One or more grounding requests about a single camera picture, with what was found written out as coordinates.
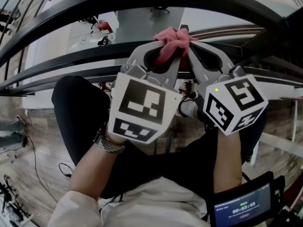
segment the display screen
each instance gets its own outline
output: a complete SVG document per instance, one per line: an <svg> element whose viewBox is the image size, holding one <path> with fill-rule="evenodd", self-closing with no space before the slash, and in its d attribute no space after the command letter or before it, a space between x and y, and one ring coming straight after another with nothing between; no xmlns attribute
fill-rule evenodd
<svg viewBox="0 0 303 227"><path fill-rule="evenodd" d="M237 225L270 210L269 183L244 196L216 204L214 214L217 227Z"/></svg>

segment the pink cloth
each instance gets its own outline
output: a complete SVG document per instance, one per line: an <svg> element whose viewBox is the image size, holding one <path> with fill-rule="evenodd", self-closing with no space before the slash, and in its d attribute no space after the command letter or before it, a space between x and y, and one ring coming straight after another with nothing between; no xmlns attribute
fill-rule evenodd
<svg viewBox="0 0 303 227"><path fill-rule="evenodd" d="M169 60L177 48L181 48L185 56L188 53L189 41L197 41L198 39L192 38L188 35L186 28L177 30L173 27L169 27L156 36L155 40L162 40L166 42L166 45L160 51L158 58L155 60L155 65L163 65Z"/></svg>

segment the hand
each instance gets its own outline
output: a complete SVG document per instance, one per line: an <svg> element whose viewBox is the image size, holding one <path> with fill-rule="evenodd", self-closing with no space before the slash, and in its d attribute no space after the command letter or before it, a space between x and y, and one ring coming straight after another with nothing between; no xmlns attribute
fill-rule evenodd
<svg viewBox="0 0 303 227"><path fill-rule="evenodd" d="M124 144L126 139L122 138L120 136L108 133L108 124L106 125L106 130L105 130L105 137L108 138L110 141L113 143L116 143L118 145Z"/></svg>

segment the white shirt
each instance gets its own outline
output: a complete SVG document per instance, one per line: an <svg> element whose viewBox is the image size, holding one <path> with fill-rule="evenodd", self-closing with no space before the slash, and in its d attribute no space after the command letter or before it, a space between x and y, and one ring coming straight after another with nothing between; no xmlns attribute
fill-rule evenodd
<svg viewBox="0 0 303 227"><path fill-rule="evenodd" d="M48 227L210 227L201 220L205 200L164 177L125 193L122 202L111 200L101 199L98 206L93 198L69 191Z"/></svg>

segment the black and white marker cube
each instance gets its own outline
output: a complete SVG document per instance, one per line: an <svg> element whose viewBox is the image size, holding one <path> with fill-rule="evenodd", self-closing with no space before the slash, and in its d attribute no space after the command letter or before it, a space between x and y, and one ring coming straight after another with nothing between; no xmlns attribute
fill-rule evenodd
<svg viewBox="0 0 303 227"><path fill-rule="evenodd" d="M252 75L209 85L203 112L225 135L253 124L268 105Z"/></svg>
<svg viewBox="0 0 303 227"><path fill-rule="evenodd" d="M168 128L182 95L118 73L108 132L149 144Z"/></svg>

